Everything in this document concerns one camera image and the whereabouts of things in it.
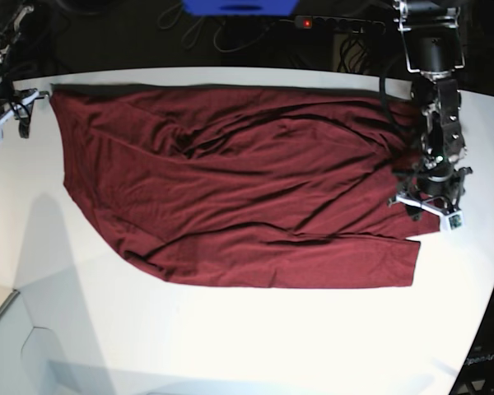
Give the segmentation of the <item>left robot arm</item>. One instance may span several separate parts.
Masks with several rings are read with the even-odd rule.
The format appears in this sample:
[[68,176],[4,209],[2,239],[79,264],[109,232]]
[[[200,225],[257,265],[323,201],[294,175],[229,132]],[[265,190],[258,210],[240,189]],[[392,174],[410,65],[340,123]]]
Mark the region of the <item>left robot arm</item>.
[[396,194],[389,205],[402,204],[415,221],[424,212],[437,216],[441,230],[464,226],[459,207],[464,180],[473,171],[459,167],[466,156],[459,111],[462,104],[455,72],[464,68],[459,37],[461,1],[395,1],[395,23],[403,41],[408,72],[415,78],[411,101],[420,109],[414,129],[418,158],[411,168],[395,170]]

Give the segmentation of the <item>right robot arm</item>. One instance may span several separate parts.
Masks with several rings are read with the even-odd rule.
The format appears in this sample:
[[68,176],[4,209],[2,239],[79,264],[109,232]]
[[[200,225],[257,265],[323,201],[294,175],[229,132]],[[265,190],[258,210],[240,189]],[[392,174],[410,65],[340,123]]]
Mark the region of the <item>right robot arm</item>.
[[34,10],[27,1],[0,1],[0,142],[9,119],[18,122],[20,137],[27,139],[34,103],[49,97],[47,91],[36,88],[16,89],[11,78],[11,52],[21,38],[23,20]]

